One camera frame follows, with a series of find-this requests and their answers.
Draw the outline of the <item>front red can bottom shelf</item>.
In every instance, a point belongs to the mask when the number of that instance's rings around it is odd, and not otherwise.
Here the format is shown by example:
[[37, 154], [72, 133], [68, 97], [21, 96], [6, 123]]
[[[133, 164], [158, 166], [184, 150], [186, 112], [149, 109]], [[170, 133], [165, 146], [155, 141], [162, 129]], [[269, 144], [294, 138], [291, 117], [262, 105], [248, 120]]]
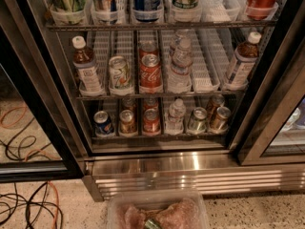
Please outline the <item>front red can bottom shelf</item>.
[[150, 134], [155, 134], [160, 130], [160, 117], [156, 109], [151, 108], [145, 111], [143, 130]]

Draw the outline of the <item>front water bottle middle shelf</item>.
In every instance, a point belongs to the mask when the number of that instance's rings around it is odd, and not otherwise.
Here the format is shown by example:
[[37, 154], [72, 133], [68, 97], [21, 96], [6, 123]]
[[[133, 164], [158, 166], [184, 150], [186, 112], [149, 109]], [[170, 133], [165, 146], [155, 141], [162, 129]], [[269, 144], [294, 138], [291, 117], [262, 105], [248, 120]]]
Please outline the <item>front water bottle middle shelf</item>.
[[178, 90], [186, 88], [189, 84], [192, 65], [191, 39], [182, 38], [172, 56], [172, 63], [169, 68], [169, 86]]

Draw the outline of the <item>iced tea bottle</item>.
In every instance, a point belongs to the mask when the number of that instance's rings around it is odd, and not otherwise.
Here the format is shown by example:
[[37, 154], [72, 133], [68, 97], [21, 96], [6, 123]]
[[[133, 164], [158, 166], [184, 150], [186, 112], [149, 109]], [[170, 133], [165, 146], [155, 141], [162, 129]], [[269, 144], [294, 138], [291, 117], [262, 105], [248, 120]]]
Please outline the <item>iced tea bottle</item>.
[[261, 34], [259, 32], [251, 31], [247, 40], [235, 48], [234, 55], [225, 73], [229, 84], [241, 86], [245, 83], [259, 56], [258, 43], [260, 39]]
[[72, 63], [85, 89], [88, 92], [100, 91], [102, 79], [98, 73], [93, 49], [87, 46], [83, 36], [75, 36], [72, 39], [72, 45], [74, 46]]

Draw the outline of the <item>clear plastic bin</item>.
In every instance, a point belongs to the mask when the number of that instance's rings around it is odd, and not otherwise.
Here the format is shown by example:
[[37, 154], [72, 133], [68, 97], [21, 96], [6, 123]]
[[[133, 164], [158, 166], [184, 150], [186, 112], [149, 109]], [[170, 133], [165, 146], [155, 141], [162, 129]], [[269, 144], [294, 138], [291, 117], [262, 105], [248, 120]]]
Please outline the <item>clear plastic bin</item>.
[[200, 225], [203, 229], [210, 229], [203, 197], [194, 189], [136, 191], [116, 195], [109, 203], [107, 229], [121, 229], [121, 219], [129, 205], [144, 210], [164, 210], [182, 198], [190, 198], [198, 205]]

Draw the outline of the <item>front right gold can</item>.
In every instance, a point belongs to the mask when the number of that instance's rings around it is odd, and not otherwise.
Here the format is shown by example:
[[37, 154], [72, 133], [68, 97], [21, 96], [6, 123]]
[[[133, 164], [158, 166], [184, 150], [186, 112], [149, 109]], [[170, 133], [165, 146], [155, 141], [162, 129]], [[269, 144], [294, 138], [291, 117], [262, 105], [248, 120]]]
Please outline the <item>front right gold can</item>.
[[210, 121], [209, 127], [214, 132], [225, 131], [228, 128], [228, 121], [231, 116], [231, 110], [227, 107], [218, 107]]

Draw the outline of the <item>green object in bin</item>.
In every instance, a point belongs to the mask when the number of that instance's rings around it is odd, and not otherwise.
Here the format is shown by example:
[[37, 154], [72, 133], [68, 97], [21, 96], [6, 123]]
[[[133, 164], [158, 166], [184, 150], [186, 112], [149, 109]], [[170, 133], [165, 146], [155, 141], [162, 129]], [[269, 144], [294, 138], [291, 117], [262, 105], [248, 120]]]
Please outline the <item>green object in bin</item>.
[[158, 222], [154, 219], [148, 219], [144, 224], [145, 229], [162, 229]]

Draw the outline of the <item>front gold can bottom shelf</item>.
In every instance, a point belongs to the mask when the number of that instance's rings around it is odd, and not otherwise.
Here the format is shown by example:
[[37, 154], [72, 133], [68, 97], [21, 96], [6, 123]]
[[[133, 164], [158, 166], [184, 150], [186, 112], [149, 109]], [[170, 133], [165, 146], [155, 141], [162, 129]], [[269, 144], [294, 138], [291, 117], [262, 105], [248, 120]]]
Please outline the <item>front gold can bottom shelf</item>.
[[123, 134], [132, 134], [136, 132], [134, 113], [131, 110], [124, 110], [120, 113], [120, 130]]

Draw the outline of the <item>water bottle bottom shelf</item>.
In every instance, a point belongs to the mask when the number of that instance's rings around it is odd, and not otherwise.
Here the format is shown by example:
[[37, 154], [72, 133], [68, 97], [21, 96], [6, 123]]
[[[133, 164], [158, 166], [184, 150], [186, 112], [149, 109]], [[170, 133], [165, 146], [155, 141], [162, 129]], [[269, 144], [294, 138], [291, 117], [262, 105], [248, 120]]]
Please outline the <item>water bottle bottom shelf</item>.
[[183, 121], [186, 106], [181, 98], [177, 98], [169, 107], [166, 115], [166, 132], [171, 135], [180, 134], [183, 131]]

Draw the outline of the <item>rear red can bottom shelf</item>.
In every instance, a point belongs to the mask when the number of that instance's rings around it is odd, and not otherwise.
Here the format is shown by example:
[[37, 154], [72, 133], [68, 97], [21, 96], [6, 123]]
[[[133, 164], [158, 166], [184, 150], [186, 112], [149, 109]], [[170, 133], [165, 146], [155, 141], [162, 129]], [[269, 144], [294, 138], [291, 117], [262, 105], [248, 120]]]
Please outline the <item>rear red can bottom shelf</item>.
[[145, 98], [143, 102], [143, 108], [145, 111], [149, 109], [157, 109], [158, 105], [158, 99], [155, 97]]

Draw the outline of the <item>rear water bottle middle shelf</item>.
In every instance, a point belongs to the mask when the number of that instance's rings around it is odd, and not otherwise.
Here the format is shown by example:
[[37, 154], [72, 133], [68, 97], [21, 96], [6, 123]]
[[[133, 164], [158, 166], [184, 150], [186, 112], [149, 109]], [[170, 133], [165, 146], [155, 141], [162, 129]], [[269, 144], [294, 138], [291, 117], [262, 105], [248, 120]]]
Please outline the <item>rear water bottle middle shelf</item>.
[[169, 55], [173, 56], [174, 51], [176, 47], [179, 45], [179, 42], [188, 36], [188, 30], [182, 29], [182, 30], [176, 30], [173, 34], [173, 37], [171, 39], [170, 43], [170, 49], [169, 49]]

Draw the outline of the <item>left iced tea bottle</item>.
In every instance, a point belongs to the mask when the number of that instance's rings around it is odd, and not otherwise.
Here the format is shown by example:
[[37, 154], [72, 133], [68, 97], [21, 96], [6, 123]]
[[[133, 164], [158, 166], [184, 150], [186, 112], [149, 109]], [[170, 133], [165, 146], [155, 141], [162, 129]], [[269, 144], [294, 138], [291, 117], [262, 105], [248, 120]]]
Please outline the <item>left iced tea bottle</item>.
[[83, 36], [75, 36], [72, 39], [72, 45], [74, 46], [72, 63], [85, 89], [88, 92], [100, 91], [102, 79], [98, 73], [93, 49], [87, 46]]

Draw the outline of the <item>right iced tea bottle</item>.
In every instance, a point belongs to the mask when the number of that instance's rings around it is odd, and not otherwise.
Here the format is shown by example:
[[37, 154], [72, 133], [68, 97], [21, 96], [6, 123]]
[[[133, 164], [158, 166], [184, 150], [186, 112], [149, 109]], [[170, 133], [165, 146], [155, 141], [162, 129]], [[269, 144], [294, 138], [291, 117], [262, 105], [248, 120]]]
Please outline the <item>right iced tea bottle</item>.
[[245, 83], [259, 56], [258, 43], [260, 39], [261, 34], [259, 32], [251, 31], [247, 40], [235, 48], [234, 55], [225, 73], [229, 84], [241, 86]]

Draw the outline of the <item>green silver can bottom shelf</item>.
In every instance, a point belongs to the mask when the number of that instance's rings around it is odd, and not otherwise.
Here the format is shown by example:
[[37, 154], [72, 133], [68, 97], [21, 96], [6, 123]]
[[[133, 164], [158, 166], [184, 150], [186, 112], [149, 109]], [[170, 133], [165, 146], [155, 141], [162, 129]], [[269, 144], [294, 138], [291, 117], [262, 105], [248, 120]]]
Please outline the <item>green silver can bottom shelf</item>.
[[188, 129], [196, 132], [204, 132], [206, 130], [207, 111], [202, 107], [193, 109], [189, 122]]

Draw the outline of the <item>pink cloth in bin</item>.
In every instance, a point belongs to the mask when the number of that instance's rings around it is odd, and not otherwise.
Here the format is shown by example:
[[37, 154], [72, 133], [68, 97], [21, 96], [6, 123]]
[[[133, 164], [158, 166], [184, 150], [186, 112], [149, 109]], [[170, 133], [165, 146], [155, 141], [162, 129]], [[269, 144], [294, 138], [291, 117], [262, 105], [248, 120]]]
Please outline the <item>pink cloth in bin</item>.
[[145, 226], [149, 220], [161, 229], [203, 229], [199, 207], [190, 198], [182, 198], [164, 210], [144, 210], [129, 205], [122, 216], [121, 229], [150, 229]]

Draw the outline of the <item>open glass fridge door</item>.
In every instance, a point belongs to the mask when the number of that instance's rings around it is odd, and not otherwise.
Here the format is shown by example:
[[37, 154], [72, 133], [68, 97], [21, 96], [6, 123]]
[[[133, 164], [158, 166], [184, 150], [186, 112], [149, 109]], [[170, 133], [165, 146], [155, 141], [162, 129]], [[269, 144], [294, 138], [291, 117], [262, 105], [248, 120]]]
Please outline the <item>open glass fridge door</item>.
[[1, 0], [2, 182], [84, 175], [71, 71], [46, 12], [46, 0]]

